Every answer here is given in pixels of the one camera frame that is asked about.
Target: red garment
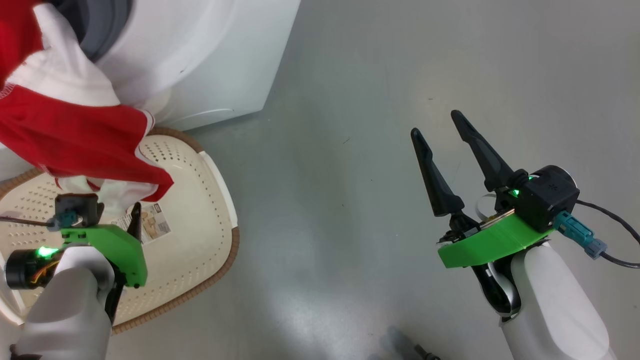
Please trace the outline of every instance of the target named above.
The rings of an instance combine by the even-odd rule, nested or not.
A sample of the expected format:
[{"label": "red garment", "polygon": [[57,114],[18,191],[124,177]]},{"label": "red garment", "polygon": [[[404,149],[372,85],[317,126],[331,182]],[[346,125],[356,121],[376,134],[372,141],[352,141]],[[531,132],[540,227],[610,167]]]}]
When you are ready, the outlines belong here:
[{"label": "red garment", "polygon": [[136,184],[144,198],[133,202],[159,200],[173,181],[138,149],[152,116],[119,104],[52,5],[4,0],[1,7],[0,142],[54,177],[146,183],[142,192]]}]

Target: washing machine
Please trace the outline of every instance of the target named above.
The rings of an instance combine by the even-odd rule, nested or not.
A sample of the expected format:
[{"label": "washing machine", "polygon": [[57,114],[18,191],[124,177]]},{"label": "washing machine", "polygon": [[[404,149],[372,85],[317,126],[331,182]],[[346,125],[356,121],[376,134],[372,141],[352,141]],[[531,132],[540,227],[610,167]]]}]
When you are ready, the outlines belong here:
[{"label": "washing machine", "polygon": [[[193,129],[259,111],[300,0],[50,0],[123,104]],[[31,168],[0,147],[0,180]]]}]

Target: green led light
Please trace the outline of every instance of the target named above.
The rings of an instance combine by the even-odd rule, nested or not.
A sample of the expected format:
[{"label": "green led light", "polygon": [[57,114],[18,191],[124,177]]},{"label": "green led light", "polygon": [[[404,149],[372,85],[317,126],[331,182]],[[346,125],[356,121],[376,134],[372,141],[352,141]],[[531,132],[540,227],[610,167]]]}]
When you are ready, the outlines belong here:
[{"label": "green led light", "polygon": [[48,258],[49,256],[57,253],[58,251],[60,251],[60,249],[52,249],[50,247],[40,247],[37,250],[37,254],[38,256],[40,256],[41,258]]}]

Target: green plastic mount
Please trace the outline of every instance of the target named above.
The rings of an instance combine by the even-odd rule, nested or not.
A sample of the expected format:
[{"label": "green plastic mount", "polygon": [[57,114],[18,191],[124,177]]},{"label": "green plastic mount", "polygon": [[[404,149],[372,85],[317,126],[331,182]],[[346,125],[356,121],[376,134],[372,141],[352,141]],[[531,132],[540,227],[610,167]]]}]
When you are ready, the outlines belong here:
[{"label": "green plastic mount", "polygon": [[539,233],[511,214],[464,240],[441,247],[438,255],[446,268],[483,265],[522,251],[552,231]]},{"label": "green plastic mount", "polygon": [[127,286],[144,286],[147,283],[147,263],[142,244],[116,225],[68,227],[61,229],[60,233],[65,242],[89,243],[95,247],[124,273]]}]

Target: white plastic basket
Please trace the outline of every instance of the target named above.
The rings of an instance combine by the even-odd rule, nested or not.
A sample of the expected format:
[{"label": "white plastic basket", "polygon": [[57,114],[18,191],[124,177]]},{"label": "white plastic basket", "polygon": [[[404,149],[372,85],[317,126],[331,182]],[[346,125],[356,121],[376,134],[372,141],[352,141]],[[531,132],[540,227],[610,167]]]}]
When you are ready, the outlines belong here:
[{"label": "white plastic basket", "polygon": [[[229,270],[237,254],[236,211],[213,160],[184,133],[170,129],[153,129],[151,133],[161,135],[145,137],[140,150],[169,172],[174,185],[157,204],[142,203],[146,217],[153,217],[143,227],[147,285],[125,288],[116,313],[115,333],[146,322],[209,287]],[[39,221],[51,218],[53,200],[60,193],[54,179],[37,170],[12,179],[3,187],[0,214]],[[118,219],[103,218],[101,222],[108,224]],[[154,222],[165,223],[162,231],[154,231]],[[49,233],[42,227],[0,223],[3,263],[17,249],[61,244],[59,233]],[[14,304],[1,299],[0,311],[20,325],[41,292],[41,288],[11,291]]]}]

